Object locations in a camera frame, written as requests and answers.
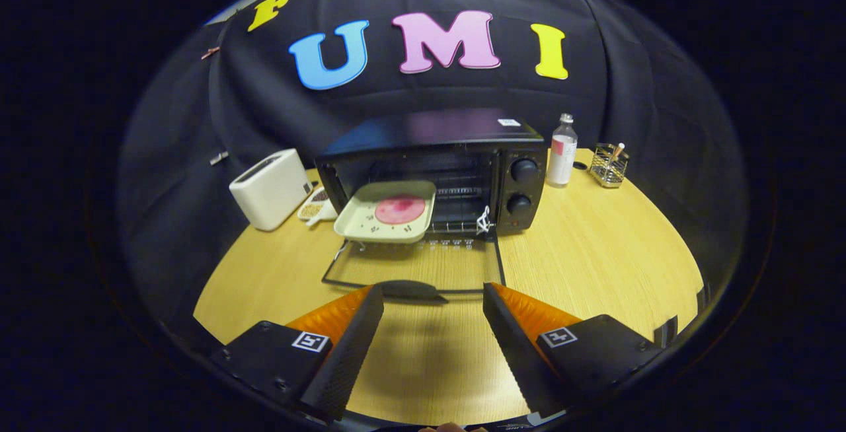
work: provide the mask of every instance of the letter m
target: letter m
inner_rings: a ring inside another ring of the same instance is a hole
[[[453,26],[444,31],[438,23],[425,13],[410,13],[394,17],[394,26],[403,30],[405,41],[405,62],[399,65],[402,73],[425,73],[432,68],[432,61],[426,59],[423,46],[438,59],[442,67],[449,67],[459,46],[465,48],[465,55],[459,64],[468,69],[493,69],[499,67],[499,59],[493,55],[488,24],[493,16],[484,11],[461,11],[453,20]]]

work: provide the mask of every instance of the ham slice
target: ham slice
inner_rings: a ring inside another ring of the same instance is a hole
[[[375,218],[384,224],[407,224],[420,217],[426,201],[411,194],[400,194],[381,200],[375,207]]]

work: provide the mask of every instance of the screw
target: screw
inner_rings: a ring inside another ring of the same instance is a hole
[[[286,392],[286,390],[288,390],[288,382],[283,378],[277,376],[275,380],[273,380],[273,384],[278,390],[281,390],[281,392]]]

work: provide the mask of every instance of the blue letter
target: blue letter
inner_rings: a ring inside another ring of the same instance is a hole
[[[323,65],[320,43],[326,34],[318,32],[291,44],[288,52],[293,54],[297,63],[299,80],[312,90],[334,89],[350,82],[365,70],[367,65],[367,46],[365,46],[365,28],[367,20],[354,20],[335,29],[335,34],[344,38],[347,49],[347,63],[342,67],[328,70]]]

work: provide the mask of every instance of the small dish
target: small dish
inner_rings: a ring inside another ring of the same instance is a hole
[[[335,221],[339,236],[360,242],[417,242],[432,222],[435,184],[429,181],[372,182],[362,186]],[[405,224],[386,224],[375,217],[375,208],[386,198],[410,194],[422,198],[423,213]]]

